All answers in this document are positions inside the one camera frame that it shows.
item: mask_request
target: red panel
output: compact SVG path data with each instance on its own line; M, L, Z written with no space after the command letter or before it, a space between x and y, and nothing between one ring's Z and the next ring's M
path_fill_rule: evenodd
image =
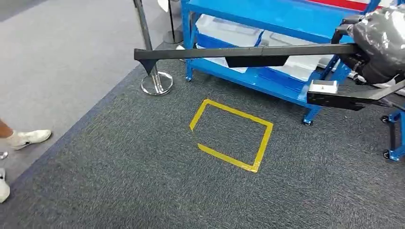
M365 3L348 1L348 0L309 0L309 1L319 2L322 4L326 4L326 5L338 6L338 7L343 7L343 8L353 9L353 10L360 10L360 11L365 10L366 6L367 6L367 4L365 4Z

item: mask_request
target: shoe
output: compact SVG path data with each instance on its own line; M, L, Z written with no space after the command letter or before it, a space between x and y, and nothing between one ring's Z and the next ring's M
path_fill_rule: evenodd
M3 203L10 195L10 186L6 183L6 170L0 168L0 203Z
M41 143L47 140L51 134L52 131L50 130L36 130L32 132L14 131L6 140L13 149L20 150L31 144Z

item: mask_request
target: yellow tape square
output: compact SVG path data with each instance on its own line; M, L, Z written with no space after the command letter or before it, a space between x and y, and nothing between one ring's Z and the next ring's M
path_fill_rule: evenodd
M256 154L255 162L253 163L253 165L249 165L249 164L246 164L246 163L244 163L242 161L238 161L235 158L232 158L232 157L230 157L228 155L225 155L225 154L220 153L218 151L215 151L215 150L213 150L213 149L211 149L211 148L209 148L207 146L204 146L202 144L197 143L198 148L200 150L202 150L202 151L204 151L204 152L206 152L206 153L208 153L208 154L210 154L212 156L215 156L215 157L217 157L217 158L219 158L221 160L224 160L224 161L226 161L228 163L231 163L231 164L233 164L235 166L238 166L238 167L243 168L245 170L257 173L258 170L259 170L260 163L262 162L263 155L265 153L267 143L268 143L268 140L269 140L270 135L271 135L271 131L273 130L273 124L271 122L268 122L268 121L264 120L264 119L255 117L255 116L247 114L245 112L238 111L236 109L233 109L231 107L225 106L225 105L220 104L220 103L217 103L217 102L212 101L210 99L205 99L202 102L200 108L197 110L197 113L195 113L194 118L190 122L191 131L194 131L195 125L197 124L198 120L201 118L201 115L203 114L203 112L204 112L204 110L205 110L205 108L207 107L208 104L212 105L212 106L215 106L215 107L217 107L219 109L228 111L230 113L233 113L235 115L238 115L238 116L241 116L241 117L244 117L244 118L248 118L248 119L250 119L250 120L252 120L254 122L257 122L257 123L260 123L260 124L266 126L265 134L263 136L262 142L260 143L259 151Z

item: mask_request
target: blue metal cart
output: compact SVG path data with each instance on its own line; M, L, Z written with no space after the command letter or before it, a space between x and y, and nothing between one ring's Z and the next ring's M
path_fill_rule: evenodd
M378 3L379 0L371 0L365 11L375 9ZM186 49L193 48L198 32L195 26L196 20L190 24L191 12L197 14L196 19L201 14L208 14L315 43L330 43L335 28L344 17L364 13L305 0L181 0L181 9ZM342 41L350 42L351 39L344 37ZM299 104L309 109L303 118L303 123L311 125L321 107L307 103L308 86L313 79L326 76L337 61L338 58L334 57L324 72L313 72L309 80L302 85L301 90L292 90L288 87L293 77L283 80L284 73L273 71L268 73L270 75L261 77L261 71L258 68L249 68L245 73L239 73L201 58L186 61L186 80L190 81L192 70L197 69ZM350 69L340 63L331 80L342 82L349 72Z
M385 150L383 156L387 159L399 161L405 155L405 112L397 110L387 116L382 116L380 120L390 125L390 149ZM398 122L400 125L401 144L397 147L395 123Z

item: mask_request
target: dark gray carpet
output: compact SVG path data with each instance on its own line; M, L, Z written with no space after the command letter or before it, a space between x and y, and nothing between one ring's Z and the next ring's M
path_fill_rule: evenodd
M383 159L390 109L305 109L162 61L168 95L139 89L135 69L12 186L3 228L402 228L405 167ZM356 90L348 80L345 90ZM258 173L197 148L251 163L264 128L208 107L209 98L274 123Z

